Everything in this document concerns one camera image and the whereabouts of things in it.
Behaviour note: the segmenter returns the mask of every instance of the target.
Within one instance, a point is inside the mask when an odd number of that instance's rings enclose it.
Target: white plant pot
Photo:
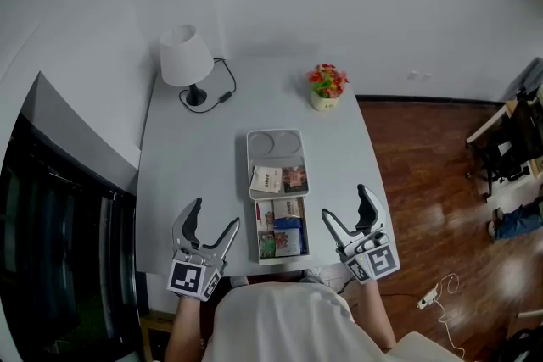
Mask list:
[[[311,106],[315,110],[330,110],[338,105],[339,98],[322,98],[315,91],[311,91]]]

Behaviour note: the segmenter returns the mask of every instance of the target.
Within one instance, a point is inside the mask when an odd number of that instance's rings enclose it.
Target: green packet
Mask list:
[[[258,233],[260,257],[274,258],[275,257],[275,235],[273,231],[265,231]]]

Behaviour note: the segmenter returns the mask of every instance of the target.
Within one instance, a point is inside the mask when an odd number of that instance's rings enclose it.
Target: brown hardwood floor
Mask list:
[[[474,162],[464,147],[496,107],[433,103],[360,103],[389,202],[401,270],[379,281],[382,294],[421,297],[442,277],[457,273],[457,293],[445,291],[453,342],[465,360],[485,360],[505,337],[519,310],[543,308],[543,230],[491,243],[491,210],[505,211],[533,198],[514,192],[486,204]],[[418,310],[416,299],[383,297],[396,336],[410,331],[451,349],[438,305]]]

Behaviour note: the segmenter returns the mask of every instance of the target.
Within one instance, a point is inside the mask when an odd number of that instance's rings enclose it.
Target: white lampshade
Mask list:
[[[193,25],[181,25],[160,37],[162,78],[170,86],[189,86],[213,69],[213,57]]]

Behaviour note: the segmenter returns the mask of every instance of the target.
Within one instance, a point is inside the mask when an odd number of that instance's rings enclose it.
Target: human arm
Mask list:
[[[377,281],[360,285],[358,292],[359,326],[381,348],[390,350],[396,345],[396,337],[384,310]]]
[[[202,359],[200,341],[200,301],[180,297],[165,362],[199,362]]]

